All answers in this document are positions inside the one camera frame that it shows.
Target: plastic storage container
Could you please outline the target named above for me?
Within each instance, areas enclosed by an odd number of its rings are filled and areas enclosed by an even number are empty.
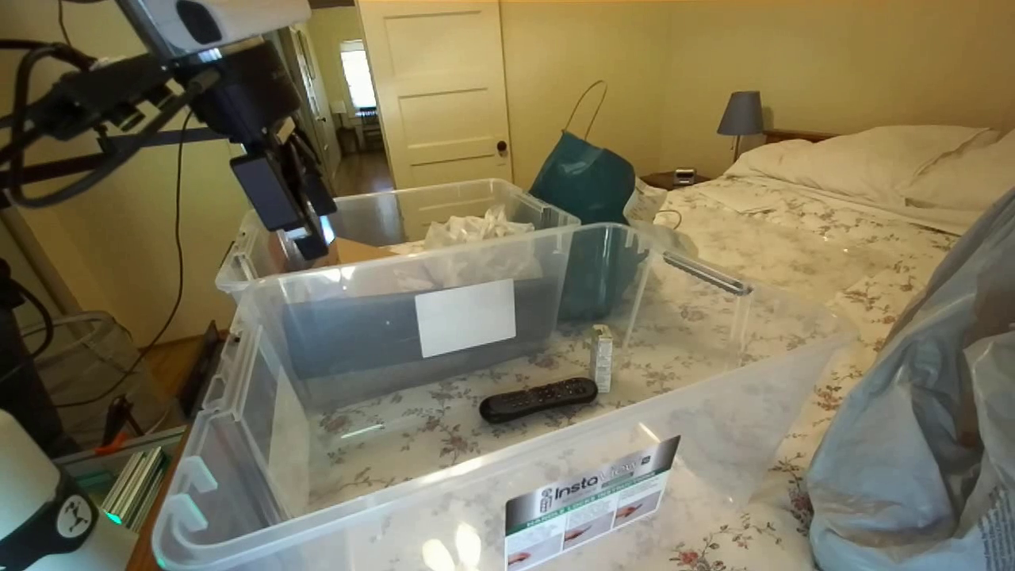
[[[349,251],[343,254],[387,257],[396,254],[396,247],[422,244],[425,232],[431,225],[444,225],[450,216],[488,213],[498,213],[508,222],[536,232],[580,225],[571,213],[549,206],[508,181],[479,178],[435,187],[336,197],[330,228],[336,232],[336,238],[343,238],[343,244],[349,244]],[[216,286],[228,295],[238,295],[254,279],[295,270],[305,266],[282,254],[276,235],[260,225],[257,213],[247,213],[225,263],[219,266]]]
[[[634,508],[650,514],[644,523],[622,527],[631,504],[615,508],[612,536],[561,558],[574,568],[638,568],[653,546],[672,546],[685,523],[666,498],[685,501],[691,485],[672,479],[691,473],[717,485],[723,501],[745,498],[812,381],[844,346],[837,320],[768,292],[714,289],[669,266],[622,225],[561,228],[488,247],[520,244],[558,286],[558,301],[514,298],[517,317],[539,314],[523,352],[492,358],[485,349],[460,349],[454,355],[469,362],[463,371],[416,381],[403,371],[428,368],[425,358],[400,352],[390,358],[396,384],[387,384],[387,358],[355,371],[333,368],[362,358],[358,349],[333,346],[330,365],[298,365],[273,314],[324,292],[324,276],[336,279],[333,292],[349,295],[358,279],[396,266],[412,270],[409,276],[419,266],[460,276],[450,266],[469,266],[466,251],[352,266],[346,273],[355,282],[330,270],[251,286],[241,343],[222,355],[155,520],[159,565],[530,568],[539,561],[527,558],[539,517],[533,527],[514,523],[546,508],[539,498],[574,495],[587,508],[641,492]],[[416,336],[406,333],[409,320],[393,324],[400,339]],[[479,403],[492,393],[590,374],[596,324],[615,333],[612,387],[596,403],[511,425],[479,419]],[[666,457],[660,450],[676,441],[672,466],[650,479],[638,473],[644,457]],[[587,492],[590,482],[619,479],[622,489],[599,485],[596,498]]]

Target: teal bag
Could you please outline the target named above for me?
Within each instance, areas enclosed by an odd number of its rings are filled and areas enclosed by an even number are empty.
[[[577,108],[587,102],[587,95],[599,89],[599,105],[590,117],[590,127],[584,136],[568,133],[574,124]],[[542,203],[552,203],[571,216],[577,216],[584,225],[590,222],[628,222],[625,206],[634,194],[634,168],[628,159],[599,149],[587,140],[593,130],[599,108],[606,102],[606,82],[596,79],[580,92],[580,98],[571,108],[571,117],[565,124],[565,133],[558,146],[542,162],[533,197]]]

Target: table lamp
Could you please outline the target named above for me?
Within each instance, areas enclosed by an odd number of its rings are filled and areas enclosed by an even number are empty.
[[[736,162],[742,136],[764,133],[761,92],[733,92],[720,121],[720,133],[733,136],[733,162]]]

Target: white door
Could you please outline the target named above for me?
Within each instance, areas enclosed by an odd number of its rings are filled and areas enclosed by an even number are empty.
[[[396,187],[508,178],[498,0],[362,0]]]

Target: white card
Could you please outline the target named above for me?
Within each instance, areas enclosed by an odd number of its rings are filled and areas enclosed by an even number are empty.
[[[514,279],[416,295],[422,358],[517,336]]]

